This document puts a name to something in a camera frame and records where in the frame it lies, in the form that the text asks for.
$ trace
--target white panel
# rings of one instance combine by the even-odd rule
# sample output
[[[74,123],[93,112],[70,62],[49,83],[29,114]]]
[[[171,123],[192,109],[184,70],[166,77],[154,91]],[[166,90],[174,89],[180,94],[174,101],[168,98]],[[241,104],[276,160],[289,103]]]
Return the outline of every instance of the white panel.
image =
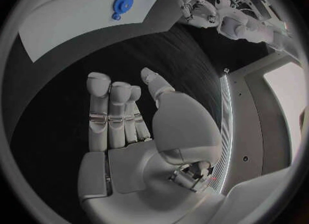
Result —
[[[264,79],[276,95],[284,113],[293,160],[301,143],[299,117],[307,105],[304,71],[300,66],[288,63],[266,73]]]
[[[35,62],[49,50],[83,33],[143,22],[155,1],[134,0],[132,8],[115,21],[114,0],[42,0],[22,24],[20,37]]]

